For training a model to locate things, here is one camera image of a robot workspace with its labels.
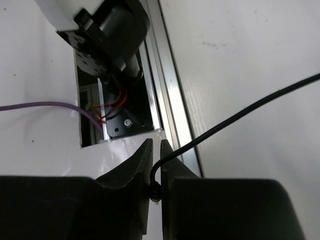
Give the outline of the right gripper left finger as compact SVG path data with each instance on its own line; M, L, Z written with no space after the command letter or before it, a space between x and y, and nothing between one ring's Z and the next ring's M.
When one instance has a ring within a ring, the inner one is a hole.
M147 233L153 140L96 179L2 176L3 240L140 240Z

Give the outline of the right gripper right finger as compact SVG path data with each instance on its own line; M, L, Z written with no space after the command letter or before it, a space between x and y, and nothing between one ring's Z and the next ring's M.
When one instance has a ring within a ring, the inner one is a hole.
M200 178L175 158L161 169L166 240L303 240L285 188L276 180Z

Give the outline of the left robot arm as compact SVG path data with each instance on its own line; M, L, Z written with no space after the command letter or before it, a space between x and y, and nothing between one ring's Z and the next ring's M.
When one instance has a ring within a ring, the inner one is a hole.
M109 73L138 76L136 54L150 27L139 0L37 0L36 4L75 50L82 71L98 78Z

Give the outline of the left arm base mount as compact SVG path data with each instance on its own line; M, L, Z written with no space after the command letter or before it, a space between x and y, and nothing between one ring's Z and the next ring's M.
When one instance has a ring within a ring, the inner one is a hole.
M81 146L103 140L131 137L154 130L148 80L145 79L141 53L137 52L137 78L127 76L100 80L78 70L80 107L102 127L100 132L85 116L80 118Z

